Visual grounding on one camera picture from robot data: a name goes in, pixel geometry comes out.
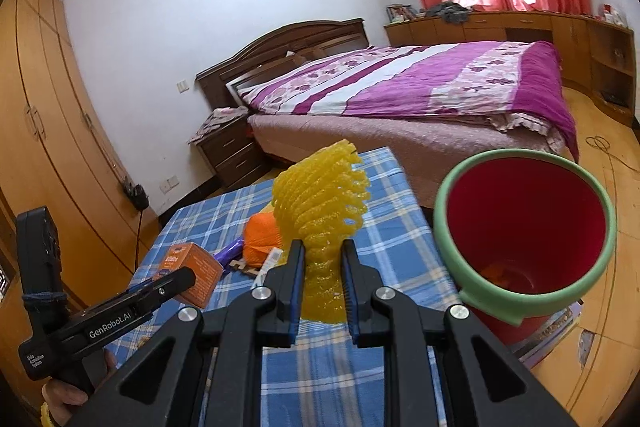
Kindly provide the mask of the yellow sleeve forearm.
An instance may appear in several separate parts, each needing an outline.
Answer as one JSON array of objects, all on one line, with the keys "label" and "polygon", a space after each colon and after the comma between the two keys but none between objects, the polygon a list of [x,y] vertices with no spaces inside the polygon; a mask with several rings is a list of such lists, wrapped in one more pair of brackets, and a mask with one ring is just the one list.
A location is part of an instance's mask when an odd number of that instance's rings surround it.
[{"label": "yellow sleeve forearm", "polygon": [[45,402],[43,402],[40,407],[40,423],[42,427],[56,427],[51,417],[49,406]]}]

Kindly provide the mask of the left hand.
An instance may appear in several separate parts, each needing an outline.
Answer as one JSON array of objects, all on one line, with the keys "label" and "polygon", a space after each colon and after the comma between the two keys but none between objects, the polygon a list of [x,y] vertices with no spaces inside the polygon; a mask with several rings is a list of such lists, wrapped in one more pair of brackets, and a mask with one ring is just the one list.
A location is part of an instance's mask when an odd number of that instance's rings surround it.
[{"label": "left hand", "polygon": [[89,400],[89,396],[81,389],[53,378],[42,386],[41,393],[57,426],[65,426],[76,409]]}]

